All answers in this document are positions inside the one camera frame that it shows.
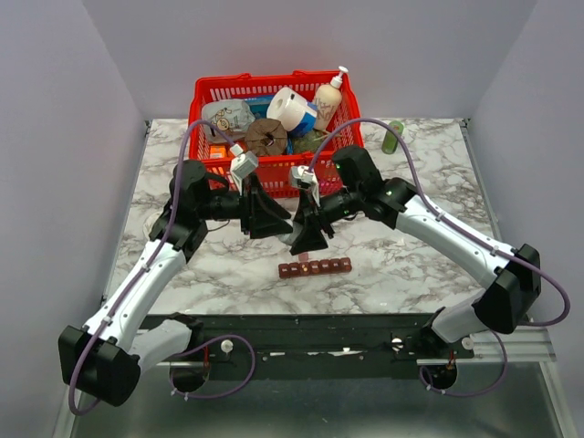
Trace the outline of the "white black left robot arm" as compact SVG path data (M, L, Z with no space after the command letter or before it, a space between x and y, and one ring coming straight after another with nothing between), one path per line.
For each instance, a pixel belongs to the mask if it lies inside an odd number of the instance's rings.
M201 246L208 221L237 220L251 239L291 233L290 214L266 193L257 166L250 152L232 159L228 178L195 160L175 166L170 199L137 264L95 315L81 328L65 327L58 338L69 408L76 415L84 414L76 391L120 406L146 370L168 358L193 360L208 346L202 323L190 317L172 316L139 332L158 296Z

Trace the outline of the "white-capped pill bottle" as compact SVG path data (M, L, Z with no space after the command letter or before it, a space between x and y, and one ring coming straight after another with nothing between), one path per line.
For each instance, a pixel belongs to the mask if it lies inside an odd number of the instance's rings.
M281 235L279 236L279 240L284 243L285 245L293 245L293 243L295 242L297 238L297 233L296 232L292 232L290 234L287 235Z

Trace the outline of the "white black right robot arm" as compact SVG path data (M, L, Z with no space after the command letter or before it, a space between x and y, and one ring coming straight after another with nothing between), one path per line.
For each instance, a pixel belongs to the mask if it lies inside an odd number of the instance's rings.
M441 357L453 343L472 333L492 330L511 334L525 321L541 292L539 252L519 248L475 231L435 204L424 201L418 189L399 177L383 179L369 153L355 145L334 153L342 181L337 192L318 195L318 181L306 166L289 173L300 190L293 233L287 239L297 255L327 248L333 223L356 213L381 222L433 247L466 271L483 292L434 313L419 339L422 351Z

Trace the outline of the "red weekly pill organizer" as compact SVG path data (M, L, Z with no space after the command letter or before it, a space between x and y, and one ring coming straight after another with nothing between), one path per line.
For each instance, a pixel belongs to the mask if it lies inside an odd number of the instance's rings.
M332 257L325 259L309 259L301 255L297 261L282 263L277 266L280 279L296 277L339 275L351 272L353 269L349 257Z

